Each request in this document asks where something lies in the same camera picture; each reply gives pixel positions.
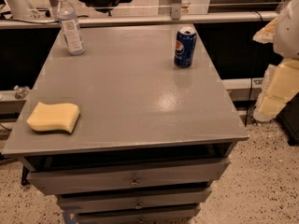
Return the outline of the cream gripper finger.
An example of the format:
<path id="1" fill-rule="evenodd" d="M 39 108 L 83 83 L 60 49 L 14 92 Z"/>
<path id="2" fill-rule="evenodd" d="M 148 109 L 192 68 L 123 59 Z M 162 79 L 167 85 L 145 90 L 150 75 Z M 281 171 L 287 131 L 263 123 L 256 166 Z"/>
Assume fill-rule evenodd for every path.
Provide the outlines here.
<path id="1" fill-rule="evenodd" d="M 253 36 L 253 40 L 262 44 L 272 43 L 277 20 L 277 18 L 274 18 L 268 22 L 265 27 Z"/>
<path id="2" fill-rule="evenodd" d="M 269 64 L 263 77 L 253 117 L 260 122 L 274 119 L 299 92 L 299 61 L 284 59 L 278 66 Z"/>

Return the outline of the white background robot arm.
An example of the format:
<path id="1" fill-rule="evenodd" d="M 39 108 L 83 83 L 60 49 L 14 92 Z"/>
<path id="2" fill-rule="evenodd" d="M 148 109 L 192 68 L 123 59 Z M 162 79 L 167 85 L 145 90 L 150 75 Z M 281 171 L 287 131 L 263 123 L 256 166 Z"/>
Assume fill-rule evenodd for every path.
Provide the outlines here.
<path id="1" fill-rule="evenodd" d="M 34 13 L 29 0 L 6 0 L 14 19 L 31 19 Z"/>

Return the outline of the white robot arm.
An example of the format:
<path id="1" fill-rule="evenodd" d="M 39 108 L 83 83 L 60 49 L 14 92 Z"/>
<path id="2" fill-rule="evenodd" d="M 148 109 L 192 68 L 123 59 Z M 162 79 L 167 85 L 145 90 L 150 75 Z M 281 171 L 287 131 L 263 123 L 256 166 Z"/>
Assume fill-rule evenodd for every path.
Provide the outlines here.
<path id="1" fill-rule="evenodd" d="M 268 122 L 299 92 L 299 0 L 286 3 L 253 40 L 272 43 L 274 52 L 283 58 L 278 66 L 268 65 L 253 110 L 257 121 Z"/>

